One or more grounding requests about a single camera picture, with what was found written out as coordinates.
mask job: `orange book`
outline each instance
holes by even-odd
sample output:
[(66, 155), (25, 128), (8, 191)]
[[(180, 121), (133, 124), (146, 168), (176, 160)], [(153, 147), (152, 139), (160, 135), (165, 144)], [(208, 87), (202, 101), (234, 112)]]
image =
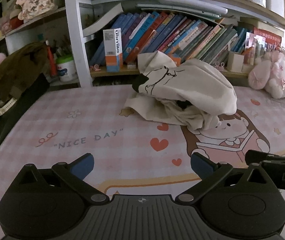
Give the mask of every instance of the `orange book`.
[(159, 25), (167, 18), (168, 14), (162, 12), (157, 19), (152, 23), (152, 25), (146, 30), (144, 35), (137, 42), (134, 49), (130, 52), (128, 57), (126, 58), (126, 62), (133, 62), (137, 58), (137, 55), (144, 47), (145, 43), (150, 39), (150, 36), (154, 33), (154, 31), (158, 28)]
[(186, 57), (186, 60), (196, 57), (199, 52), (208, 44), (208, 42), (220, 31), (220, 26), (216, 25), (215, 28), (207, 35), (207, 37), (191, 51), (191, 53)]

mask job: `white container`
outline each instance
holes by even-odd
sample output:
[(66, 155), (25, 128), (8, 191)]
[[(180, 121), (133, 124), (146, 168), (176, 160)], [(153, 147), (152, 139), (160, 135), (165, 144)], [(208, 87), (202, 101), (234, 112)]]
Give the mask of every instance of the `white container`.
[(58, 76), (61, 82), (72, 81), (78, 77), (75, 61), (72, 55), (59, 57), (56, 60), (56, 64)]
[(284, 17), (284, 0), (266, 0), (266, 8)]

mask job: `box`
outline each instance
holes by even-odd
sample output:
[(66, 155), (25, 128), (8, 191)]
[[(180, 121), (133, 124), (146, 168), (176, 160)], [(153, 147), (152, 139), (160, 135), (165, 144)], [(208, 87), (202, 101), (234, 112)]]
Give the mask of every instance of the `box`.
[(121, 29), (104, 30), (107, 72), (118, 72), (123, 67)]
[(244, 63), (244, 55), (236, 52), (229, 52), (227, 70), (241, 72)]

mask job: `bed sheet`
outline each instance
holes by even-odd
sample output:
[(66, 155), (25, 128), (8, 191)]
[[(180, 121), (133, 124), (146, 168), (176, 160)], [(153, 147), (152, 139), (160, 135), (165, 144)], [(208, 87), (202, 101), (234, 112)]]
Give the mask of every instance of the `bed sheet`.
[[(19, 120), (0, 147), (0, 199), (26, 163), (39, 169), (92, 153), (85, 182), (106, 193), (171, 194), (199, 182), (190, 167), (193, 151), (214, 162), (245, 167), (248, 149), (285, 155), (285, 99), (235, 87), (237, 112), (198, 134), (185, 127), (144, 120), (123, 109), (131, 86), (50, 92)], [(285, 238), (285, 227), (282, 232)], [(3, 232), (0, 227), (0, 239)]]

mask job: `green book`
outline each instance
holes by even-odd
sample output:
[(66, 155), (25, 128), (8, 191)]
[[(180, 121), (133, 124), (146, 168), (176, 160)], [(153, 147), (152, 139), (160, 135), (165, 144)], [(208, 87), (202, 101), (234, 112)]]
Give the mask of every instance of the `green book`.
[(225, 28), (221, 28), (218, 33), (206, 44), (206, 46), (198, 53), (198, 55), (195, 57), (197, 59), (201, 59), (202, 56), (213, 46), (213, 44), (216, 42), (216, 40), (219, 39), (219, 37), (226, 31)]
[(191, 50), (196, 47), (204, 38), (206, 38), (207, 34), (213, 29), (213, 27), (208, 26), (198, 37), (196, 37), (183, 51), (180, 53), (181, 62), (185, 61), (185, 57), (191, 52)]

